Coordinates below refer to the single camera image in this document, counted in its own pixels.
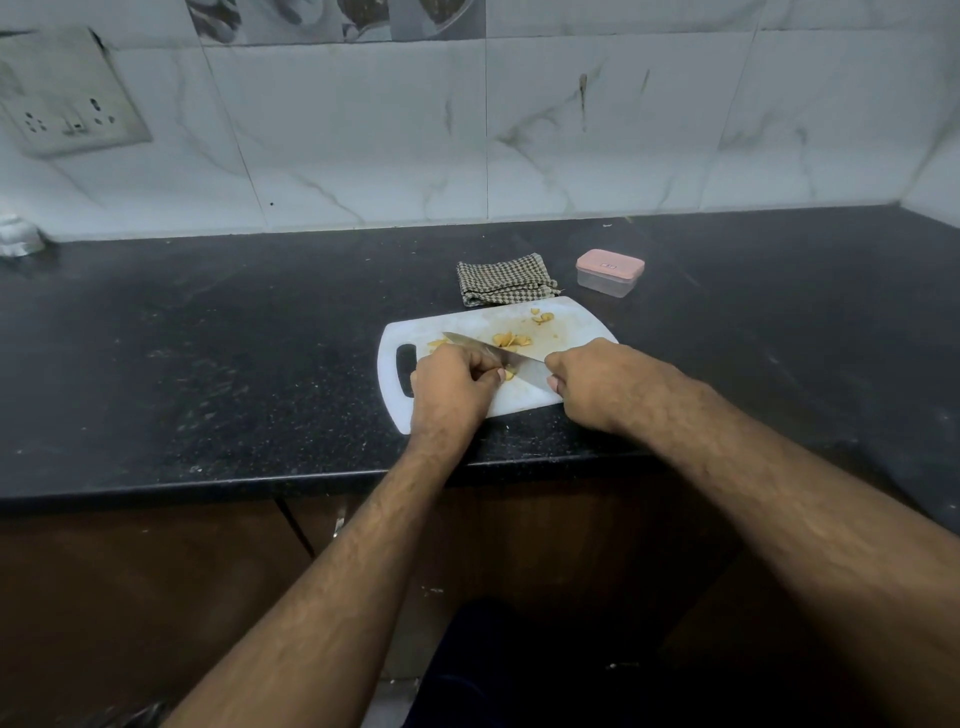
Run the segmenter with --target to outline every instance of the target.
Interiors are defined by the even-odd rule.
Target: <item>forearm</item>
[[[337,539],[164,725],[359,725],[420,533],[456,462],[408,449]]]
[[[960,540],[705,385],[674,383],[630,434],[731,518],[899,718],[960,721]]]

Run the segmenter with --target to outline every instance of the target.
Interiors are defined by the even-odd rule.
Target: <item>backsplash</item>
[[[0,211],[73,240],[911,188],[949,188],[960,209],[957,14],[954,0],[7,0],[0,31],[91,27],[154,141],[37,160],[0,133]]]

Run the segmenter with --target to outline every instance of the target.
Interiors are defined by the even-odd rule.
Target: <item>electrical socket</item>
[[[86,28],[0,38],[0,124],[32,157],[149,141]]]

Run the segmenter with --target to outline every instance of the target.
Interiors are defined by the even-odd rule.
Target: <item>cloth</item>
[[[560,295],[557,282],[550,278],[543,258],[536,253],[490,265],[460,262],[457,278],[467,308],[486,303],[539,301]]]

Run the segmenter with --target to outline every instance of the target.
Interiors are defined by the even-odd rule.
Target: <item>black granite countertop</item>
[[[646,261],[626,298],[577,286],[596,247]],[[890,207],[58,246],[0,269],[0,511],[368,491],[405,442],[383,328],[463,310],[457,261],[531,252],[621,342],[956,527],[960,231]],[[452,482],[657,466],[558,405],[487,421]]]

